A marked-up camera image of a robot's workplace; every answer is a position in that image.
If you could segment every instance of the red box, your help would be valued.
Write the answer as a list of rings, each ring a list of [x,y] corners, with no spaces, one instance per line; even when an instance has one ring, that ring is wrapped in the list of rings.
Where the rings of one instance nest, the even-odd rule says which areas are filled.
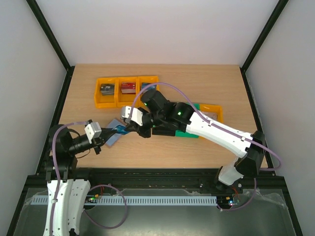
[[[136,94],[136,83],[122,82],[122,94]]]

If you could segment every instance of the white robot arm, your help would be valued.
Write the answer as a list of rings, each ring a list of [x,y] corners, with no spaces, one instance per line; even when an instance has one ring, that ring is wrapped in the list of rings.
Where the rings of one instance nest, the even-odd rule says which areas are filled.
[[[150,112],[143,108],[133,108],[129,119],[131,107],[122,108],[121,118],[129,123],[126,130],[136,131],[145,138],[151,136],[151,128],[181,130],[225,147],[236,155],[236,159],[220,169],[218,180],[224,185],[232,185],[243,176],[258,175],[264,150],[249,141],[255,139],[255,142],[264,144],[264,135],[261,132],[256,131],[254,134],[242,132],[202,114],[209,121],[206,122],[190,105],[170,102],[159,91],[149,90],[141,97],[141,101],[146,104]]]

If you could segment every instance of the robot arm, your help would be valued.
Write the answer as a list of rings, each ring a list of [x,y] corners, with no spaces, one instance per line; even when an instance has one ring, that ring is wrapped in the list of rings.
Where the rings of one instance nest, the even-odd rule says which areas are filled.
[[[53,136],[60,125],[54,126],[49,131],[49,142],[52,143]],[[61,182],[58,186],[56,172],[51,158],[45,165],[46,180],[48,188],[48,208],[44,236],[50,236],[52,226],[53,235],[68,236],[79,235],[79,223],[86,195],[90,189],[90,182],[84,179],[75,180],[75,169],[77,164],[76,154],[89,149],[94,149],[96,154],[101,152],[101,146],[114,134],[126,134],[123,126],[114,129],[101,128],[98,122],[89,121],[85,127],[85,134],[72,138],[68,128],[63,129],[57,137],[56,159]],[[57,201],[54,194],[58,190]]]
[[[141,97],[141,101],[147,105],[150,112],[142,108],[134,108],[131,120],[128,120],[131,107],[123,107],[121,118],[128,122],[126,130],[136,131],[140,136],[148,138],[151,136],[151,128],[162,127],[170,130],[180,130],[213,141],[236,155],[236,160],[231,164],[220,168],[218,174],[217,188],[222,185],[232,185],[243,176],[256,177],[258,175],[264,150],[251,144],[248,140],[254,140],[265,144],[264,135],[256,131],[254,134],[242,132],[213,120],[206,123],[190,105],[186,103],[174,103],[155,90],[149,90]],[[218,128],[222,127],[242,138],[235,137]]]

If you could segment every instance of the yellow storage tray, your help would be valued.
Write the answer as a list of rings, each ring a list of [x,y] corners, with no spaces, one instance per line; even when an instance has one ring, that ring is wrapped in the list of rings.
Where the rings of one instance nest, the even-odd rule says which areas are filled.
[[[219,105],[199,104],[199,110],[202,112],[213,112],[218,115],[218,122],[223,123],[223,109]]]
[[[121,84],[123,82],[136,83],[136,94],[122,94]],[[94,92],[94,102],[96,108],[113,108],[131,106],[136,95],[141,90],[142,83],[158,82],[158,76],[125,76],[125,77],[105,77],[98,78]],[[115,84],[114,95],[103,96],[100,92],[101,84]],[[144,106],[140,98],[136,101],[136,107]]]
[[[103,96],[102,93],[100,92],[101,84],[115,84],[114,95]],[[97,79],[95,92],[94,92],[94,102],[95,102],[96,108],[117,107],[117,96],[118,96],[118,79],[116,77]]]

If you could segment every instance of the white wall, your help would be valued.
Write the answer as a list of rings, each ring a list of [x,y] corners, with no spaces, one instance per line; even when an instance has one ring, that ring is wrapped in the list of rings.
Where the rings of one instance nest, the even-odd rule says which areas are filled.
[[[65,69],[25,0],[0,1],[0,235],[35,174]]]
[[[278,0],[37,0],[70,64],[242,65]]]
[[[247,72],[304,235],[314,235],[314,22],[315,1],[289,1]]]

